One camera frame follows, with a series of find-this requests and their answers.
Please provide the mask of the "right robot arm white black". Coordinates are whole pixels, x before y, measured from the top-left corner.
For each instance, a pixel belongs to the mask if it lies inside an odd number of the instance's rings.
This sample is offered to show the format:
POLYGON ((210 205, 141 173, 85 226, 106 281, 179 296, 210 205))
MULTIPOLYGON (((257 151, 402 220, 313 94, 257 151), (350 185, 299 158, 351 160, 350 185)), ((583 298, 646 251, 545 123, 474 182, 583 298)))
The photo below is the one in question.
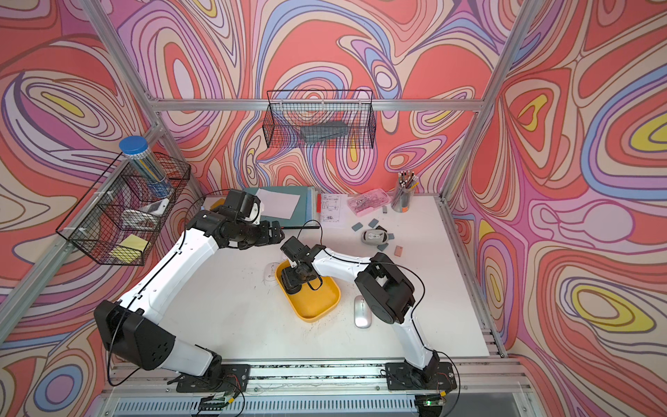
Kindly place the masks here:
POLYGON ((403 387, 424 387, 437 372, 439 355, 427 347, 414 317, 418 305, 414 286, 386 254, 372 257, 344 255, 318 244, 310 248, 295 237, 281 246, 289 266, 280 273, 281 285, 290 294, 325 277, 354 283, 374 317, 392 327, 404 353, 403 370, 387 364, 386 373, 403 387))

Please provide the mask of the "black mouse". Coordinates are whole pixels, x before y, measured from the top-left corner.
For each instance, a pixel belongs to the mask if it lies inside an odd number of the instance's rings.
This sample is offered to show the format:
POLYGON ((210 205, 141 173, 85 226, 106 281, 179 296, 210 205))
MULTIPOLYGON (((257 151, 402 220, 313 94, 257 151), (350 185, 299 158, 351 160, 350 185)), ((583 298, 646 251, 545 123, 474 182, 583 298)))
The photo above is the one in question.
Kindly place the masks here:
POLYGON ((380 246, 388 241, 388 234, 384 229, 366 229, 362 232, 361 241, 367 245, 380 246))

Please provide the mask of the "yellow storage box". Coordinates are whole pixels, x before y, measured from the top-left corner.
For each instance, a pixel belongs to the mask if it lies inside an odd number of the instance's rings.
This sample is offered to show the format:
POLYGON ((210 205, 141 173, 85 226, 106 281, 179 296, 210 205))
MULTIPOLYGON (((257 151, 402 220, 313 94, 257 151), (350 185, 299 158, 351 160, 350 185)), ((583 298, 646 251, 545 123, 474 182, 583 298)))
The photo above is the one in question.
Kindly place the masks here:
POLYGON ((305 322, 315 322, 334 310, 340 301, 340 289, 331 277, 323 277, 317 290, 305 285, 294 295, 290 295, 281 282, 281 273, 289 267, 289 261, 282 262, 275 270, 274 276, 281 286, 295 314, 305 322))

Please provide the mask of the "silver mouse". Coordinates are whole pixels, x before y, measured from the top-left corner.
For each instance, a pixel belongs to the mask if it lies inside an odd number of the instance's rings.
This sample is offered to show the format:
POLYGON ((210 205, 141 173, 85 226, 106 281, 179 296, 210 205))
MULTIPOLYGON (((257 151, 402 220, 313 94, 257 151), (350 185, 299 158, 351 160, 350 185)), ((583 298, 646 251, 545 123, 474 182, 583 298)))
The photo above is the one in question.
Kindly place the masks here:
POLYGON ((354 326, 360 329, 370 328, 372 320, 373 314, 368 302, 362 295, 357 295, 354 298, 354 326))

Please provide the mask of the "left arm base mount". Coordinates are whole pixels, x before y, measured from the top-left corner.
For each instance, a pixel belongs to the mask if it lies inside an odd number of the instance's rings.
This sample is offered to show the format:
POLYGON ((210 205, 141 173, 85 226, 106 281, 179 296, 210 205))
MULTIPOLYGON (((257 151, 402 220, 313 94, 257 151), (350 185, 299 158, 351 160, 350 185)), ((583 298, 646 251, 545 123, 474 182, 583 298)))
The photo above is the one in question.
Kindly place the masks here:
POLYGON ((248 364, 214 364, 202 376, 181 374, 167 384, 175 384, 178 393, 239 394, 248 387, 250 370, 248 364))

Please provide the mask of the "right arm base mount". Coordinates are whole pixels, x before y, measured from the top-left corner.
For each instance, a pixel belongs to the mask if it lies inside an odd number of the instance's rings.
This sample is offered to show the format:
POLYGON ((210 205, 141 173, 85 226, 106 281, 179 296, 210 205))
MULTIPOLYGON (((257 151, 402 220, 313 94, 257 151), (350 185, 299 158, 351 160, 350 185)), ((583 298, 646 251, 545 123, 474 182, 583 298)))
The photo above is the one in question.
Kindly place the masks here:
POLYGON ((458 389, 457 374, 451 362, 440 362, 432 373, 414 368, 406 362, 389 362, 380 370, 390 391, 444 391, 458 389))

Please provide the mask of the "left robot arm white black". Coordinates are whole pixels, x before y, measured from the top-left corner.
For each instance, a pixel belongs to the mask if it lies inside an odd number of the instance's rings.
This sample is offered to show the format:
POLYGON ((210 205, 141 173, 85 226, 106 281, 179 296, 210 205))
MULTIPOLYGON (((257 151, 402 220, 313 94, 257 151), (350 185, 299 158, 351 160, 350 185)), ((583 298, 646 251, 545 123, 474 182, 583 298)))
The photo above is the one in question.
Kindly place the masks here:
POLYGON ((102 301, 94 311, 102 345, 142 370, 162 368, 201 377, 211 372, 215 354, 183 342, 160 326, 168 306, 194 273, 219 250, 248 250, 281 243, 277 221, 252 221, 202 210, 179 241, 135 287, 118 301, 102 301))

